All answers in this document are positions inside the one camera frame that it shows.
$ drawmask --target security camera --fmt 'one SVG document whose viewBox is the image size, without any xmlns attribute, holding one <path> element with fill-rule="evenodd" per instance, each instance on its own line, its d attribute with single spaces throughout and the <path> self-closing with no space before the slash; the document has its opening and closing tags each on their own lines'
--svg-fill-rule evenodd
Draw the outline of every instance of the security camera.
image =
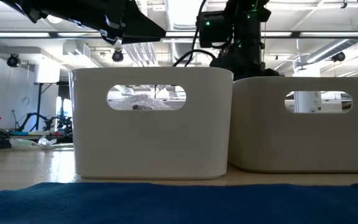
<svg viewBox="0 0 358 224">
<path fill-rule="evenodd" d="M 18 54 L 11 54 L 11 56 L 7 59 L 6 62 L 7 66 L 11 67 L 11 68 L 17 68 L 20 66 L 21 61 L 19 59 L 19 55 Z"/>
<path fill-rule="evenodd" d="M 346 55 L 344 52 L 339 52 L 338 54 L 334 55 L 331 60 L 334 62 L 343 62 L 346 58 Z"/>
<path fill-rule="evenodd" d="M 115 62 L 121 62 L 124 60 L 124 55 L 122 54 L 122 49 L 114 49 L 114 53 L 112 55 L 112 60 Z"/>
</svg>

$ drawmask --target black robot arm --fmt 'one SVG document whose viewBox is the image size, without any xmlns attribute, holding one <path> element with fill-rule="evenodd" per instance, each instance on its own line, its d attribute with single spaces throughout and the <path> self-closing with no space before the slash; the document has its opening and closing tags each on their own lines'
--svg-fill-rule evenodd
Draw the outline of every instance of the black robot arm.
<svg viewBox="0 0 358 224">
<path fill-rule="evenodd" d="M 33 23 L 47 16 L 74 22 L 79 27 L 100 31 L 110 44 L 160 41 L 163 30 L 139 11 L 131 0 L 1 0 L 27 16 Z"/>
<path fill-rule="evenodd" d="M 211 67 L 230 70 L 235 80 L 265 76 L 265 64 L 261 59 L 265 46 L 261 41 L 260 23 L 267 22 L 271 15 L 264 8 L 268 1 L 228 0 L 223 11 L 200 13 L 197 18 L 200 46 L 217 48 L 214 43 L 226 41 Z"/>
</svg>

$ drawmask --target wooden table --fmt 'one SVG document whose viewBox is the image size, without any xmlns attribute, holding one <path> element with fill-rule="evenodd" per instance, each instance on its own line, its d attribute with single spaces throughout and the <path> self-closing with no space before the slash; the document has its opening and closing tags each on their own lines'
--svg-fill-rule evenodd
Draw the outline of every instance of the wooden table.
<svg viewBox="0 0 358 224">
<path fill-rule="evenodd" d="M 41 182 L 349 185 L 358 183 L 358 174 L 255 174 L 229 166 L 226 175 L 214 180 L 94 180 L 83 179 L 75 174 L 73 151 L 0 149 L 0 190 L 21 189 Z"/>
</svg>

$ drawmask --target blue cloth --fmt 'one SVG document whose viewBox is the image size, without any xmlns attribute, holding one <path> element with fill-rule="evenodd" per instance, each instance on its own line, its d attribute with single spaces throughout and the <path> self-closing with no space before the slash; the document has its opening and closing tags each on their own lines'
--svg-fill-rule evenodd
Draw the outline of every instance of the blue cloth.
<svg viewBox="0 0 358 224">
<path fill-rule="evenodd" d="M 358 184 L 44 183 L 0 192 L 0 223 L 358 224 Z"/>
</svg>

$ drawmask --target white plastic bin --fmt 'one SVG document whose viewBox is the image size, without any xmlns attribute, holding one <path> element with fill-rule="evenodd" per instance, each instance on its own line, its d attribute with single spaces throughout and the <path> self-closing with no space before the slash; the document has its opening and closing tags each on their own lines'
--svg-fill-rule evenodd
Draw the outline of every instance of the white plastic bin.
<svg viewBox="0 0 358 224">
<path fill-rule="evenodd" d="M 345 91 L 346 113 L 293 113 L 291 91 Z M 229 162 L 256 172 L 358 173 L 358 78 L 254 77 L 233 86 Z"/>
<path fill-rule="evenodd" d="M 114 85 L 180 85 L 179 110 L 112 109 Z M 85 68 L 70 73 L 76 173 L 212 179 L 226 173 L 232 73 L 219 68 Z"/>
</svg>

